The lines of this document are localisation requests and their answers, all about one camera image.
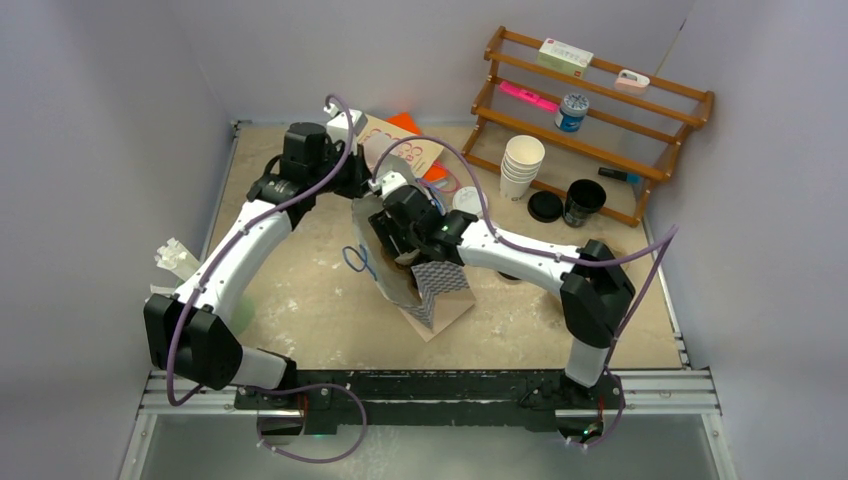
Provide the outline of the checkered paper bakery bag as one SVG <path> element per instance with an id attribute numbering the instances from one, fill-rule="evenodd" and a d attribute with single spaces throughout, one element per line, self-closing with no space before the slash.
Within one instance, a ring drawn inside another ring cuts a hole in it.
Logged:
<path id="1" fill-rule="evenodd" d="M 429 341 L 470 310 L 476 298 L 463 268 L 425 257 L 391 226 L 383 199 L 368 185 L 373 172 L 363 146 L 347 164 L 362 179 L 363 195 L 352 201 L 357 254 L 386 300 L 395 305 L 423 340 Z"/>

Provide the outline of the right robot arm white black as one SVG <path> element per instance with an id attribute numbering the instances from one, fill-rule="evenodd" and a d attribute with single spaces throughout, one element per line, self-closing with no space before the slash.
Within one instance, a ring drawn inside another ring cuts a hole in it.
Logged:
<path id="1" fill-rule="evenodd" d="M 471 213 L 441 213 L 411 185 L 367 195 L 369 222 L 387 252 L 413 265 L 435 262 L 497 271 L 559 296 L 573 341 L 561 381 L 564 399 L 584 407 L 601 391 L 616 330 L 635 287 L 606 244 L 549 244 L 497 227 Z"/>

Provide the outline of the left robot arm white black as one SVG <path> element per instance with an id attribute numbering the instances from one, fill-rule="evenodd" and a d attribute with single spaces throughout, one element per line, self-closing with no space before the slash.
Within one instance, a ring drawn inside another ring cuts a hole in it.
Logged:
<path id="1" fill-rule="evenodd" d="M 272 408 L 292 405 L 298 395 L 295 361 L 242 345 L 230 328 L 232 314 L 268 256 L 318 196 L 360 198 L 370 175 L 355 127 L 291 124 L 281 153 L 251 185 L 215 250 L 175 292 L 146 301 L 143 318 L 153 365 L 169 379 L 180 376 L 214 390 L 258 388 Z"/>

